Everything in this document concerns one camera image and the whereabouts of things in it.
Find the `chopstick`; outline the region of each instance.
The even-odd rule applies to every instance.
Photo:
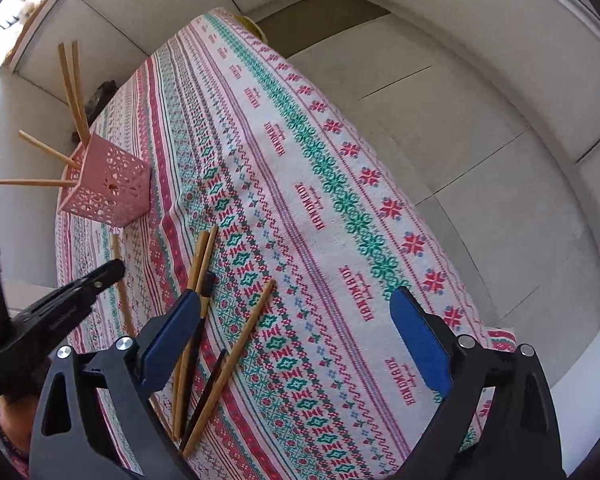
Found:
[[[191,268],[189,269],[189,279],[187,281],[187,288],[189,290],[193,290],[193,287],[198,282],[198,275],[200,273],[200,267],[202,266],[202,261],[206,252],[206,243],[209,240],[209,233],[207,231],[202,231],[198,235],[198,242],[196,244],[196,254],[193,259],[193,263]],[[182,436],[182,417],[178,416],[178,399],[179,389],[180,389],[180,376],[182,375],[182,370],[187,369],[187,364],[189,362],[189,353],[191,352],[190,341],[187,343],[187,346],[184,349],[184,352],[178,359],[178,363],[176,364],[176,369],[174,372],[173,378],[173,400],[172,400],[172,413],[173,415],[173,436],[175,438],[180,438]]]
[[[87,122],[87,115],[84,111],[84,98],[82,96],[82,79],[80,78],[80,51],[78,50],[78,40],[71,42],[71,62],[74,65],[74,95],[77,101],[78,111],[80,112],[80,122],[82,123],[82,129],[85,130],[91,139],[89,132],[89,123]]]
[[[78,135],[80,136],[82,145],[86,148],[89,144],[91,134],[89,133],[88,129],[85,131],[84,125],[82,124],[82,118],[80,116],[78,103],[76,102],[74,88],[71,82],[71,76],[69,75],[69,64],[66,62],[66,52],[64,50],[64,43],[60,43],[58,45],[58,56],[60,58],[60,68],[62,69],[62,82],[64,83],[64,92],[66,93],[66,98],[69,101],[69,108],[71,108],[71,114],[74,117],[76,130],[78,130]]]
[[[206,279],[206,270],[209,268],[211,255],[214,251],[214,243],[218,226],[214,225],[211,232],[206,238],[205,254],[198,269],[198,277],[196,279],[196,293],[200,294]],[[173,435],[176,438],[182,436],[182,431],[187,423],[187,408],[189,407],[189,398],[191,396],[191,385],[193,384],[193,374],[195,372],[195,361],[198,358],[198,348],[194,348],[194,344],[199,345],[202,339],[202,330],[204,330],[204,317],[202,316],[202,305],[200,309],[200,325],[196,334],[194,334],[182,353],[182,361],[180,362],[180,376],[178,378],[178,395],[176,396],[175,420],[173,423]]]
[[[9,186],[41,186],[41,187],[73,187],[75,180],[51,180],[47,178],[0,178],[1,185]]]
[[[122,260],[119,234],[116,233],[111,235],[111,245],[113,247],[113,257],[117,260]],[[136,327],[134,326],[134,320],[131,317],[131,309],[129,308],[129,300],[126,296],[125,283],[122,280],[120,280],[116,283],[116,286],[120,295],[120,310],[122,311],[122,317],[125,321],[125,332],[131,337],[136,337]],[[156,415],[158,415],[160,422],[164,426],[165,431],[167,431],[167,433],[169,433],[171,436],[171,429],[169,428],[169,423],[167,422],[167,418],[162,412],[160,402],[158,402],[158,396],[155,394],[155,392],[151,394],[149,400],[151,401],[151,405],[154,407],[154,412],[156,413]]]
[[[26,134],[22,130],[18,131],[18,135],[20,136],[21,139],[26,140],[29,144],[33,144],[36,148],[40,148],[43,152],[46,152],[49,155],[52,155],[55,158],[58,158],[59,160],[62,160],[65,164],[68,164],[69,166],[71,166],[72,168],[75,168],[76,170],[80,170],[81,165],[78,162],[76,162],[72,158],[69,158],[66,155],[63,155],[60,152],[57,152],[51,146],[47,146],[44,142],[37,140],[35,137],[31,137],[29,134]]]
[[[205,403],[205,407],[202,409],[200,413],[200,419],[197,421],[193,431],[191,432],[191,436],[189,437],[189,441],[184,449],[184,457],[188,458],[195,450],[200,442],[200,438],[202,437],[202,433],[205,430],[205,425],[207,421],[211,418],[213,410],[220,399],[220,395],[222,395],[222,390],[224,386],[228,383],[231,374],[234,372],[235,365],[240,359],[240,355],[242,354],[242,350],[244,350],[244,346],[249,339],[251,334],[251,330],[255,326],[258,316],[264,307],[264,304],[267,303],[267,298],[269,297],[273,287],[276,282],[274,279],[271,279],[267,282],[267,285],[264,287],[264,291],[258,300],[258,303],[251,311],[251,315],[245,323],[242,332],[240,333],[240,337],[236,342],[234,348],[231,350],[229,357],[227,358],[226,365],[222,368],[222,372],[220,373],[220,377],[216,381],[213,389],[211,390],[211,394],[209,395],[209,400]]]
[[[193,428],[196,427],[198,420],[200,420],[200,414],[202,413],[202,409],[205,407],[209,395],[211,395],[211,391],[214,387],[214,384],[216,384],[216,381],[218,380],[218,376],[222,371],[222,360],[224,360],[225,355],[226,348],[223,348],[220,351],[218,359],[216,359],[216,364],[214,364],[214,368],[211,370],[211,375],[209,376],[205,384],[205,389],[202,390],[202,395],[200,395],[200,398],[198,399],[198,403],[196,404],[196,409],[194,410],[193,415],[191,416],[191,420],[187,424],[187,429],[185,430],[184,436],[182,437],[182,442],[180,443],[181,453],[184,451],[184,448],[187,445],[187,442],[189,441],[189,437],[193,432]]]

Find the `tablecloth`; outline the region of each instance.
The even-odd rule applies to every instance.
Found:
[[[218,276],[193,397],[231,348],[263,283],[278,285],[190,460],[202,478],[382,478],[407,458],[440,396],[389,314],[408,286],[427,312],[488,348],[457,271],[355,127],[222,9],[196,18],[124,84],[91,127],[152,165],[151,211],[122,230],[137,329],[186,286],[196,234],[218,224]],[[111,229],[58,213],[59,283],[112,258]],[[122,332],[114,288],[71,337]],[[172,383],[158,394],[171,416]],[[465,445],[488,412],[483,394]],[[103,398],[125,463],[137,468]]]

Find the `perforated pink holder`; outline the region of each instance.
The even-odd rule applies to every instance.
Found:
[[[77,180],[60,192],[58,211],[66,211],[113,227],[124,227],[149,211],[151,167],[92,135],[86,151],[80,144],[72,159],[81,170],[67,166],[62,178]]]

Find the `tile floor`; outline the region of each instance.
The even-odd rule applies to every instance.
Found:
[[[524,118],[391,14],[290,60],[378,152],[484,322],[536,346],[554,384],[600,328],[600,260],[569,184]]]

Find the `red snowflake pattern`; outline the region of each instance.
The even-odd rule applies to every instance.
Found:
[[[392,220],[399,220],[402,218],[400,211],[402,211],[404,205],[402,202],[398,202],[397,200],[391,200],[390,198],[382,199],[382,207],[380,208],[380,216],[381,217],[389,217]]]
[[[445,309],[445,315],[442,319],[451,330],[457,332],[460,329],[460,320],[462,319],[462,314],[464,314],[464,310],[461,306],[457,308],[448,306]]]
[[[339,134],[343,126],[344,124],[334,121],[333,119],[327,119],[327,121],[322,125],[322,129],[325,132],[333,132],[335,134]]]
[[[442,294],[445,288],[444,282],[446,280],[446,273],[435,271],[433,269],[427,269],[426,278],[422,285],[424,290],[427,292],[433,292],[435,294]]]
[[[368,186],[378,187],[380,181],[380,172],[377,170],[370,170],[369,168],[362,168],[362,174],[358,178],[360,184],[367,184]]]
[[[309,110],[311,110],[312,112],[324,113],[324,111],[326,109],[327,109],[327,103],[323,103],[320,101],[313,101],[311,103],[311,106],[309,106]]]
[[[340,149],[341,155],[349,155],[353,158],[358,158],[358,153],[360,152],[360,146],[357,144],[351,144],[350,142],[343,142],[342,147]]]
[[[480,412],[478,413],[478,416],[480,418],[484,418],[485,416],[489,415],[489,410],[491,409],[491,399],[487,400],[483,406],[482,409],[480,410]]]
[[[402,244],[402,251],[405,254],[415,254],[416,256],[422,256],[422,250],[424,248],[424,242],[427,241],[425,235],[417,235],[411,231],[407,231],[404,234],[404,243]]]

